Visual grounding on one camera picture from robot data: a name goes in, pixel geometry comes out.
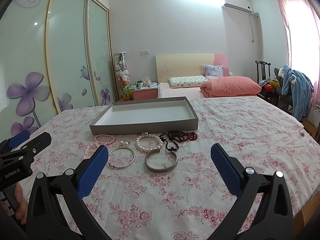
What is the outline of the person's left hand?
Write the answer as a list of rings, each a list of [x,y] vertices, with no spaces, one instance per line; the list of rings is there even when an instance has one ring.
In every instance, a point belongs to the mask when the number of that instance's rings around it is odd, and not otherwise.
[[[16,201],[19,203],[19,206],[15,212],[15,217],[21,222],[22,225],[24,225],[27,222],[27,202],[23,196],[23,189],[19,183],[15,184],[14,195]],[[1,201],[1,224],[5,222],[4,214],[8,212],[9,208],[5,202]]]

